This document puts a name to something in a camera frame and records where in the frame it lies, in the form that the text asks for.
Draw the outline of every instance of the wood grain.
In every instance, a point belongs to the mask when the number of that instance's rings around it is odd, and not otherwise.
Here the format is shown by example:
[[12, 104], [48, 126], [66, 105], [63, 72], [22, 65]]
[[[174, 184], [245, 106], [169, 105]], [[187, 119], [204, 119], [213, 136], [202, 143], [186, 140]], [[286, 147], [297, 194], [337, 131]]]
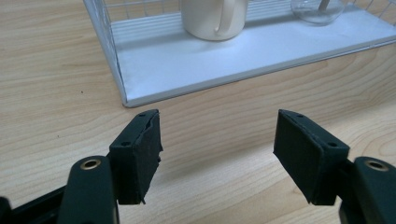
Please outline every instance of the wood grain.
[[106, 155], [137, 113], [159, 108], [164, 152], [146, 205], [121, 223], [339, 223], [307, 204], [273, 155], [279, 108], [396, 165], [396, 45], [138, 108], [117, 87], [79, 0], [0, 3], [0, 194], [18, 206]]

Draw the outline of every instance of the cup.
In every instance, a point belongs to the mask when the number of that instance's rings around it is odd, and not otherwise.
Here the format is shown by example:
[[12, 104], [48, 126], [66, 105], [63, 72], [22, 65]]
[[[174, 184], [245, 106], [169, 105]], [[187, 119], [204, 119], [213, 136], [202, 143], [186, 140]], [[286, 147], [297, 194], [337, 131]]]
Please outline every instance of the cup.
[[226, 40], [245, 26], [248, 0], [182, 0], [183, 26], [205, 40]]

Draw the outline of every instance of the wire basket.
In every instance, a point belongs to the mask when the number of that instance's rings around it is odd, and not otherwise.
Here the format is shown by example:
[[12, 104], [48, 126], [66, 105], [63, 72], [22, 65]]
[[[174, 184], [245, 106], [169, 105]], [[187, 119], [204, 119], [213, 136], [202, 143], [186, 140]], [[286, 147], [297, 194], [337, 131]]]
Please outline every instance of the wire basket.
[[290, 0], [250, 0], [243, 33], [225, 42], [188, 35], [180, 0], [84, 3], [128, 107], [396, 42], [395, 0], [356, 0], [323, 27], [296, 19]]

